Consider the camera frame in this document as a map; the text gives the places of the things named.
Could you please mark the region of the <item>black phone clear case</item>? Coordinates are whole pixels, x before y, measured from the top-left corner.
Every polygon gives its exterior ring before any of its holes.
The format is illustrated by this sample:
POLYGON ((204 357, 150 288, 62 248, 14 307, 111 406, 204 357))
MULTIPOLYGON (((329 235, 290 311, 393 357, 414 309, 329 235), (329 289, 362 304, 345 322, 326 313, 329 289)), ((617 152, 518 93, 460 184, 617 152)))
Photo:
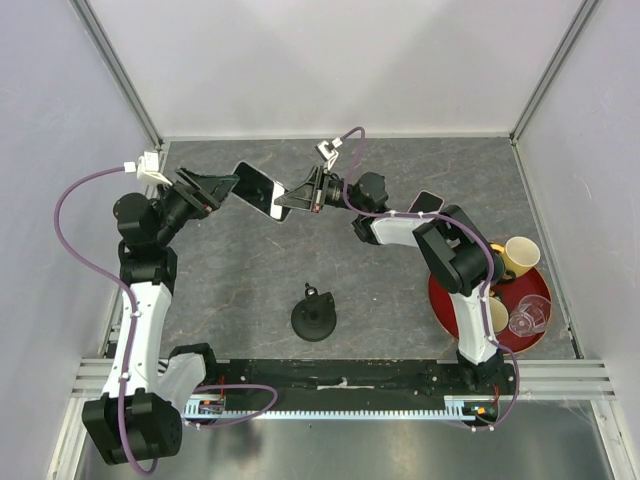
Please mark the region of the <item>black phone clear case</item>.
POLYGON ((239 178, 232 189, 235 196, 272 220, 285 221, 290 209, 275 202, 287 192, 281 183, 245 161, 236 165, 233 174, 239 178))

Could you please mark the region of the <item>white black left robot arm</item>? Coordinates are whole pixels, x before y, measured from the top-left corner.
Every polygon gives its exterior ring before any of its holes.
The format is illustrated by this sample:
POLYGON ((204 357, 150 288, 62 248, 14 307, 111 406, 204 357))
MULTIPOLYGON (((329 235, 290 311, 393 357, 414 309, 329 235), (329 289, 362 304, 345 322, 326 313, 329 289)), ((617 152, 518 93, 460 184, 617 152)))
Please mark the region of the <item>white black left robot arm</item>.
POLYGON ((208 344, 175 348, 165 367, 159 364, 160 344, 178 273, 170 243, 188 221, 218 210, 239 178, 185 168, 176 173, 177 181, 158 185, 157 197, 129 193, 113 207, 121 236, 121 337, 99 398, 82 411, 83 424, 108 465, 155 463, 176 455, 189 398, 194 390, 211 392, 220 378, 208 344))

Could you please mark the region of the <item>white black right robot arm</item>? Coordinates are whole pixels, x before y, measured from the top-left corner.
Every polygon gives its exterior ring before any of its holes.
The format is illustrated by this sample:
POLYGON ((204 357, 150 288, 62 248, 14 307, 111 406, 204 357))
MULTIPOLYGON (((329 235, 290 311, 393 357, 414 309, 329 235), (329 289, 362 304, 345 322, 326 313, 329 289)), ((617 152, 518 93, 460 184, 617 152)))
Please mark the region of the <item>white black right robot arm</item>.
POLYGON ((355 183, 314 168, 293 190, 274 194, 273 203, 318 213, 325 206, 350 209, 361 241, 404 245, 421 252, 431 278, 451 299, 458 328, 458 381, 467 392, 483 392, 509 376, 496 340, 489 304, 491 283, 501 267, 487 240, 456 205, 443 210, 397 212, 387 207, 385 179, 366 172, 355 183))

